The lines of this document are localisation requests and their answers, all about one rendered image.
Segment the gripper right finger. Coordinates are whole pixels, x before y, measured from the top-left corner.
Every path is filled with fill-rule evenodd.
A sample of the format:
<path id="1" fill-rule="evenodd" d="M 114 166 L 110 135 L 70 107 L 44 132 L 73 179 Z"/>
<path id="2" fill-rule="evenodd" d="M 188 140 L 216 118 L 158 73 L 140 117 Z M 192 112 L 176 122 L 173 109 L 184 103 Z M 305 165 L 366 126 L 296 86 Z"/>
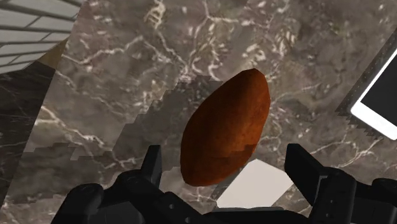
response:
<path id="1" fill-rule="evenodd" d="M 310 224 L 397 224 L 395 179 L 361 183 L 296 143 L 287 145 L 284 171 L 312 206 Z"/>

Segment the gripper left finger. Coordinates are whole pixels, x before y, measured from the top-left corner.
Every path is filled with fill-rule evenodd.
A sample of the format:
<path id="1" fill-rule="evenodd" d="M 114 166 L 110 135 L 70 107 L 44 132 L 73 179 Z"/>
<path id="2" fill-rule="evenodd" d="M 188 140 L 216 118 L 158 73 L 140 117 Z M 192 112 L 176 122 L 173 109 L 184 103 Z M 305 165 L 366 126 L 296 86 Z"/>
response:
<path id="1" fill-rule="evenodd" d="M 94 216 L 105 207 L 129 203 L 132 209 L 103 224 L 138 224 L 139 213 L 145 224 L 214 224 L 172 192 L 159 189 L 162 177 L 162 154 L 159 145 L 151 145 L 140 169 L 118 175 L 107 189 L 97 183 L 74 187 L 66 196 L 51 224 L 94 224 Z"/>

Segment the white tablet with black screen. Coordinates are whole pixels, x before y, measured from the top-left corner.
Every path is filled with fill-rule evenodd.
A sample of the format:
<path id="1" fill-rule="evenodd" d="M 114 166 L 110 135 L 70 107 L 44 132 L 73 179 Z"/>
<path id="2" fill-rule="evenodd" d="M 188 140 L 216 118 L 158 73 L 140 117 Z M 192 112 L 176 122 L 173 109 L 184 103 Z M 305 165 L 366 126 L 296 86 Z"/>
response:
<path id="1" fill-rule="evenodd" d="M 350 112 L 391 140 L 397 140 L 397 49 L 372 73 Z"/>

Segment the brown oval potato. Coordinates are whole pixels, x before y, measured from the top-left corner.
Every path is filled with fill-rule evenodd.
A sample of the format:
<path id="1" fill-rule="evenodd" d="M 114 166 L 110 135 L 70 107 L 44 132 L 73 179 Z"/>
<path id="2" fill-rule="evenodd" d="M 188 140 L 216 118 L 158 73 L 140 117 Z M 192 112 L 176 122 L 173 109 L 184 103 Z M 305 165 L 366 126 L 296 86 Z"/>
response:
<path id="1" fill-rule="evenodd" d="M 185 183 L 215 185 L 251 157 L 270 109 L 265 75 L 248 69 L 230 78 L 197 108 L 181 140 Z"/>

